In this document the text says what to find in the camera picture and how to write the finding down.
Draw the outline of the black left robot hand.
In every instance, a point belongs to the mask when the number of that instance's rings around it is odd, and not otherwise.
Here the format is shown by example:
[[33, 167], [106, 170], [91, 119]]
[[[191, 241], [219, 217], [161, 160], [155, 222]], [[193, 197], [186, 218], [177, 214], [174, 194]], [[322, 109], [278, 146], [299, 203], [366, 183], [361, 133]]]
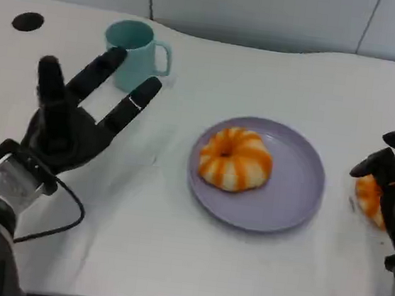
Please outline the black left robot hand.
[[39, 107], [21, 145], [53, 174], [81, 167], [102, 153], [161, 90], [161, 81], [149, 77], [100, 122], [95, 121], [80, 104], [123, 65], [126, 56], [125, 49], [110, 48], [69, 82], [64, 81], [55, 56], [46, 55], [39, 60]]

